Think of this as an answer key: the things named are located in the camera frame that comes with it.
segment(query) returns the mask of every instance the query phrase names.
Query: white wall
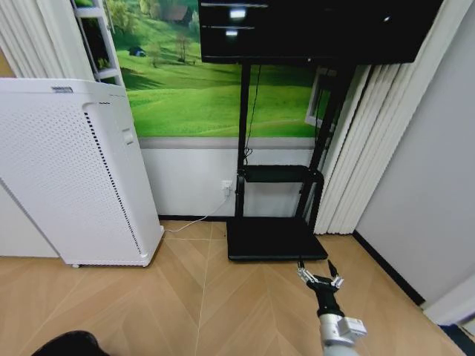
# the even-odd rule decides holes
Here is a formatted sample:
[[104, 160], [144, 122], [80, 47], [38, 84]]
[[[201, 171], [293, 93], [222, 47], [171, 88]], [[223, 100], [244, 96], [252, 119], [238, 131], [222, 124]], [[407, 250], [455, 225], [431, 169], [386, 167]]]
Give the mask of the white wall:
[[357, 231], [428, 302], [475, 273], [475, 7]]
[[[142, 149], [142, 155], [158, 214], [208, 214], [224, 200], [221, 180], [231, 179], [229, 201], [213, 215], [234, 215], [236, 148]], [[254, 149], [249, 164], [308, 165], [311, 155], [308, 149]], [[292, 216], [299, 188], [295, 183], [246, 183], [244, 214]]]
[[58, 257], [0, 185], [0, 256]]

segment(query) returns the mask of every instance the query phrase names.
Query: gray wall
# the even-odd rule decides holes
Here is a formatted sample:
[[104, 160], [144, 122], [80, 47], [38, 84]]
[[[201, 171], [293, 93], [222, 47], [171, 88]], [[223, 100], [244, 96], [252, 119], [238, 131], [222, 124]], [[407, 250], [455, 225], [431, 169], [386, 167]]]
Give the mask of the gray wall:
[[357, 231], [428, 302], [475, 273], [475, 7]]

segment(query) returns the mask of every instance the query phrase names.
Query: black cable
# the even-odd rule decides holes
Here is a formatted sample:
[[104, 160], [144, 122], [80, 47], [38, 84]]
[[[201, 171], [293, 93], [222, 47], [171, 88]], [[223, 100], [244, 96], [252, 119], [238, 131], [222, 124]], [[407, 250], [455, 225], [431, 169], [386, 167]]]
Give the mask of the black cable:
[[249, 138], [251, 137], [252, 120], [254, 120], [255, 102], [258, 99], [258, 89], [259, 89], [259, 79], [261, 78], [261, 68], [262, 68], [262, 65], [259, 66], [258, 80], [255, 83], [255, 95], [254, 95], [254, 103], [252, 104], [251, 122], [249, 123], [249, 133], [247, 134], [246, 147], [244, 148], [244, 160], [246, 161], [246, 165], [248, 163], [247, 157], [249, 157], [252, 154], [252, 148], [249, 148]]

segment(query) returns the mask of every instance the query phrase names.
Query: white power cable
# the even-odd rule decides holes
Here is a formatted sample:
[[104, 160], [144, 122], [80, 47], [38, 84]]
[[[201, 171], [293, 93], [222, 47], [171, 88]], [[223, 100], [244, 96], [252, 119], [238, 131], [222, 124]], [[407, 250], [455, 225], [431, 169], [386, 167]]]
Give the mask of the white power cable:
[[207, 218], [209, 215], [213, 215], [216, 211], [220, 210], [220, 208], [224, 205], [224, 203], [228, 201], [228, 198], [229, 198], [229, 195], [225, 198], [225, 200], [224, 200], [221, 204], [219, 204], [219, 206], [218, 206], [215, 210], [213, 210], [211, 213], [209, 213], [209, 214], [206, 215], [205, 217], [202, 217], [201, 219], [198, 219], [198, 220], [189, 222], [188, 224], [186, 224], [186, 225], [183, 226], [182, 228], [179, 228], [178, 230], [168, 230], [168, 229], [166, 229], [165, 231], [168, 231], [168, 232], [178, 232], [178, 231], [182, 231], [184, 228], [188, 228], [190, 225], [192, 225], [192, 224], [194, 224], [194, 223], [197, 223], [198, 221], [204, 220], [204, 219]]

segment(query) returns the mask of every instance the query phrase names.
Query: air purifier vent holes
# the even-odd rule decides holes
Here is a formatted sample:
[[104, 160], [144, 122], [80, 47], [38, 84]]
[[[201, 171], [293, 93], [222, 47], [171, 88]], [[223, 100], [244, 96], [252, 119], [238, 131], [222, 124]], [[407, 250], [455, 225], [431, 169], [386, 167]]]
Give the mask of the air purifier vent holes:
[[94, 138], [97, 149], [99, 150], [99, 155], [101, 156], [102, 164], [104, 165], [104, 168], [107, 171], [107, 174], [109, 176], [109, 180], [111, 181], [111, 185], [112, 185], [112, 188], [114, 190], [114, 193], [116, 194], [117, 201], [120, 204], [120, 209], [122, 210], [122, 213], [124, 214], [125, 221], [127, 222], [128, 230], [131, 232], [132, 239], [134, 240], [135, 247], [137, 247], [137, 250], [138, 250], [139, 254], [142, 254], [139, 243], [137, 242], [137, 238], [135, 237], [135, 233], [134, 233], [134, 230], [132, 228], [131, 222], [130, 222], [128, 216], [127, 216], [127, 211], [125, 211], [124, 205], [122, 204], [122, 198], [119, 195], [119, 192], [118, 192], [117, 187], [116, 187], [116, 183], [115, 183], [114, 178], [112, 177], [112, 174], [111, 174], [111, 170], [109, 169], [107, 161], [105, 160], [105, 157], [104, 157], [104, 153], [102, 152], [101, 145], [99, 144], [99, 140], [97, 139], [96, 131], [94, 130], [94, 126], [92, 125], [91, 119], [89, 118], [89, 114], [87, 112], [85, 112], [84, 117], [86, 118], [89, 129], [91, 130], [92, 137]]

